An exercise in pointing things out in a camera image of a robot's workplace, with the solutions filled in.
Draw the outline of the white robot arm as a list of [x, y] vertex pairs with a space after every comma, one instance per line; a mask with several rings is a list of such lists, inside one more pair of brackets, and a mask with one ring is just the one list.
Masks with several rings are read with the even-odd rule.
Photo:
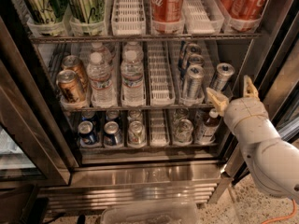
[[211, 88], [206, 93], [237, 139], [257, 189], [299, 203], [299, 149], [282, 139], [251, 78], [244, 76], [241, 98], [229, 100]]

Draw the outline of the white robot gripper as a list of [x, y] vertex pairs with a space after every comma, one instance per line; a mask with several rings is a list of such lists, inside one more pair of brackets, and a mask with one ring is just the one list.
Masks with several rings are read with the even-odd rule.
[[257, 100], [258, 90], [248, 75], [243, 78], [245, 98], [235, 99], [229, 104], [229, 99], [219, 91], [207, 88], [206, 94], [218, 114], [224, 115], [225, 124], [242, 147], [280, 140], [263, 103]]

